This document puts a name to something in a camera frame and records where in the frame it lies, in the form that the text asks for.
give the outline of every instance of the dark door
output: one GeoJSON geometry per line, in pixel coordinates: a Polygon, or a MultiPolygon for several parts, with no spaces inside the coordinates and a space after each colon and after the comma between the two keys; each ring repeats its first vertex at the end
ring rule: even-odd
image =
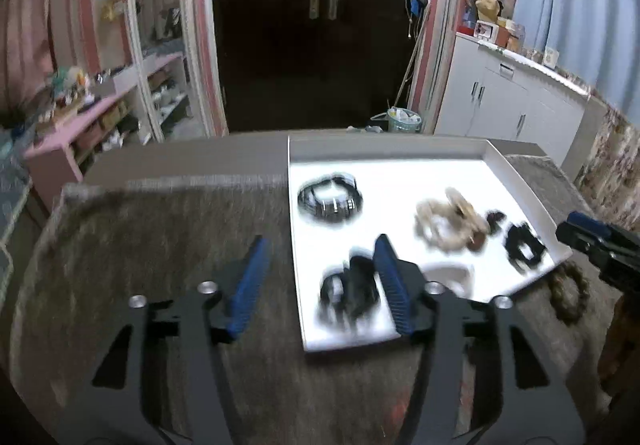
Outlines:
{"type": "Polygon", "coordinates": [[[404,0],[214,0],[232,132],[363,126],[414,47],[404,0]]]}

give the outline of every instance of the blue gripper pad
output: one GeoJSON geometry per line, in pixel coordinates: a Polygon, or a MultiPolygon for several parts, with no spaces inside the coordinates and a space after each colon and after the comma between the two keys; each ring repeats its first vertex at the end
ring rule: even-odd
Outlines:
{"type": "Polygon", "coordinates": [[[385,290],[396,331],[401,335],[413,335],[430,330],[433,313],[420,300],[426,284],[420,268],[399,260],[385,234],[376,240],[373,264],[385,290]]]}
{"type": "Polygon", "coordinates": [[[254,312],[260,284],[269,269],[270,252],[266,239],[259,238],[244,260],[244,273],[230,299],[229,322],[226,330],[236,339],[244,331],[254,312]]]}
{"type": "Polygon", "coordinates": [[[611,238],[611,230],[605,223],[590,218],[581,212],[571,212],[566,220],[576,227],[580,227],[585,231],[603,238],[605,241],[611,238]]]}

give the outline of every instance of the black hair clip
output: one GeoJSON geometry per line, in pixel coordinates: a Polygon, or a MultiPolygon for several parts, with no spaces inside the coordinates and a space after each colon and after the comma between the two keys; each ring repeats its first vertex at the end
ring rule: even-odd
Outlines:
{"type": "Polygon", "coordinates": [[[356,215],[362,209],[362,194],[356,180],[348,174],[333,174],[302,187],[298,193],[298,206],[314,217],[329,223],[340,223],[356,215]],[[334,183],[346,190],[347,197],[318,199],[316,189],[334,183]]]}
{"type": "Polygon", "coordinates": [[[504,240],[504,247],[511,261],[525,263],[529,268],[539,265],[546,251],[546,246],[531,233],[526,222],[523,222],[520,226],[511,225],[509,232],[507,232],[507,238],[504,240]],[[525,257],[520,249],[521,247],[529,247],[532,256],[525,257]]]}
{"type": "Polygon", "coordinates": [[[330,273],[322,280],[320,303],[331,307],[337,317],[345,315],[354,321],[372,309],[380,299],[376,286],[376,269],[368,257],[354,255],[349,268],[330,273]]]}

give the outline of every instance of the metal bolt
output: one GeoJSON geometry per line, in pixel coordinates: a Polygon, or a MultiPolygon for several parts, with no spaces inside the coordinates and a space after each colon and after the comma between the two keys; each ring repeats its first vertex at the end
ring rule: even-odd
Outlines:
{"type": "Polygon", "coordinates": [[[439,282],[431,281],[424,285],[424,290],[430,295],[440,295],[444,293],[444,286],[439,282]]]}
{"type": "Polygon", "coordinates": [[[146,297],[144,295],[133,295],[129,297],[130,308],[143,308],[146,306],[146,297]]]}
{"type": "Polygon", "coordinates": [[[509,297],[496,297],[494,299],[494,303],[501,310],[508,310],[509,308],[513,308],[513,301],[509,297]]]}
{"type": "Polygon", "coordinates": [[[198,284],[198,291],[204,295],[210,295],[218,291],[218,285],[213,281],[205,281],[198,284]]]}

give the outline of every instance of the bracelet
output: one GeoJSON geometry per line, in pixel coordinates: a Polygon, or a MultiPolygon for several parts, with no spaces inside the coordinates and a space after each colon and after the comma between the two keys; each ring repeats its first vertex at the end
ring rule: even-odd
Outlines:
{"type": "Polygon", "coordinates": [[[549,302],[555,310],[558,320],[565,324],[575,324],[579,321],[587,310],[589,301],[589,282],[584,278],[580,269],[573,263],[562,263],[552,272],[547,284],[551,292],[549,302]],[[563,275],[572,279],[578,288],[578,301],[575,306],[569,305],[564,294],[563,275]]]}
{"type": "Polygon", "coordinates": [[[356,187],[356,181],[348,174],[333,174],[302,187],[298,193],[298,206],[314,217],[328,223],[340,223],[355,216],[362,209],[362,194],[356,187]],[[347,191],[346,198],[320,200],[316,196],[318,187],[334,183],[347,191]]]}

